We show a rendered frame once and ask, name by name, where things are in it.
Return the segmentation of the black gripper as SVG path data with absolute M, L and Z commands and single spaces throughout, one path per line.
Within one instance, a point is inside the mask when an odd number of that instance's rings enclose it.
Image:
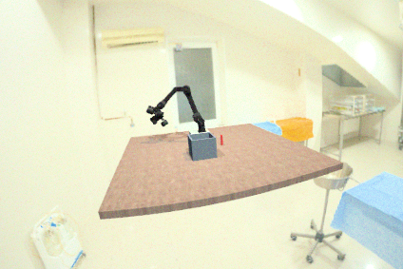
M 157 116 L 156 116 L 157 117 Z M 158 117 L 157 117 L 158 118 Z M 161 123 L 161 125 L 162 126 L 165 126 L 165 125 L 167 125 L 168 124 L 168 121 L 167 120 L 164 120 L 163 119 L 163 116 L 161 117 L 161 118 L 158 118 L 159 120 L 163 120 L 163 122 Z

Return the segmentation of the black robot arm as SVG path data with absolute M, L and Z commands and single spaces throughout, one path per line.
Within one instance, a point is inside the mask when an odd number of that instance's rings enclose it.
M 161 111 L 161 109 L 164 108 L 164 106 L 166 105 L 167 101 L 175 94 L 176 91 L 182 91 L 184 93 L 184 95 L 187 97 L 187 100 L 192 108 L 193 111 L 193 119 L 194 121 L 198 124 L 198 132 L 202 133 L 202 132 L 206 132 L 205 130 L 205 120 L 202 118 L 201 114 L 199 113 L 199 111 L 196 108 L 196 105 L 193 101 L 193 98 L 191 96 L 191 90 L 190 90 L 190 86 L 174 86 L 167 94 L 167 96 L 161 100 L 159 103 L 157 103 L 157 106 L 148 106 L 146 109 L 146 113 L 148 114 L 156 114 L 153 117 L 150 118 L 150 121 L 153 125 L 157 124 L 159 119 L 163 116 L 163 112 Z M 157 109 L 157 110 L 156 110 Z M 157 118 L 157 117 L 158 118 Z

